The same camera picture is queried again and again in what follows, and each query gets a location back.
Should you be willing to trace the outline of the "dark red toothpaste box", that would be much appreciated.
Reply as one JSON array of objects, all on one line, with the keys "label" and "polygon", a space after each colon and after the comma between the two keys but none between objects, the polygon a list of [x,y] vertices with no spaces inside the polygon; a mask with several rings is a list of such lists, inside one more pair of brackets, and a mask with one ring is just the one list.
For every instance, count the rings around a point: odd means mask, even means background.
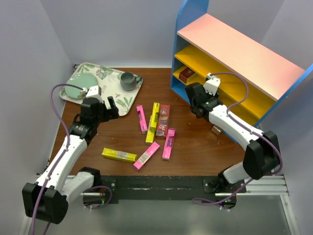
[{"label": "dark red toothpaste box", "polygon": [[184,83],[187,83],[188,79],[190,77],[192,77],[193,75],[195,74],[195,72],[190,69],[190,68],[185,68],[184,70],[182,70],[180,73],[179,73],[179,79],[184,82]]}]

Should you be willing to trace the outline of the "red 3D toothpaste box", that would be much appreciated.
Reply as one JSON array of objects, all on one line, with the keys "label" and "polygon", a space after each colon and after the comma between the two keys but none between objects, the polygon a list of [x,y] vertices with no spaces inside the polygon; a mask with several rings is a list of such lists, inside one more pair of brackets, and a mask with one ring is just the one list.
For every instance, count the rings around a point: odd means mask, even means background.
[{"label": "red 3D toothpaste box", "polygon": [[158,123],[156,127],[156,137],[166,137],[168,133],[170,116],[170,105],[161,104],[159,110]]}]

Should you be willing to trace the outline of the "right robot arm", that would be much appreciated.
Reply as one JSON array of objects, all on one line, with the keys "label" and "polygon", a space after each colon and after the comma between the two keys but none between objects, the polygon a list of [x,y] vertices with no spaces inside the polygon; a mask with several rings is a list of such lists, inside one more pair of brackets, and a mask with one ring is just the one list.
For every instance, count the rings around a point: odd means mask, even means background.
[{"label": "right robot arm", "polygon": [[235,183],[251,178],[259,180],[275,168],[282,168],[278,137],[272,131],[264,133],[233,114],[219,99],[205,91],[200,83],[185,87],[190,110],[197,118],[226,131],[245,151],[244,159],[218,174],[215,185],[223,192],[230,192]]}]

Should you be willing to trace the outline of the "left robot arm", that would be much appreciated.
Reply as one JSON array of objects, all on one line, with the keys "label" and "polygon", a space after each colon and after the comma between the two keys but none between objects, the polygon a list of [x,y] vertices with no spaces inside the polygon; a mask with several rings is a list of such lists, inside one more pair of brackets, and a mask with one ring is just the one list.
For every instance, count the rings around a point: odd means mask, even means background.
[{"label": "left robot arm", "polygon": [[59,224],[69,204],[86,190],[96,192],[102,187],[100,171],[82,168],[70,181],[67,177],[80,155],[97,134],[102,122],[119,118],[113,97],[108,97],[110,108],[98,98],[85,98],[67,136],[50,166],[36,180],[22,189],[25,214],[42,221]]}]

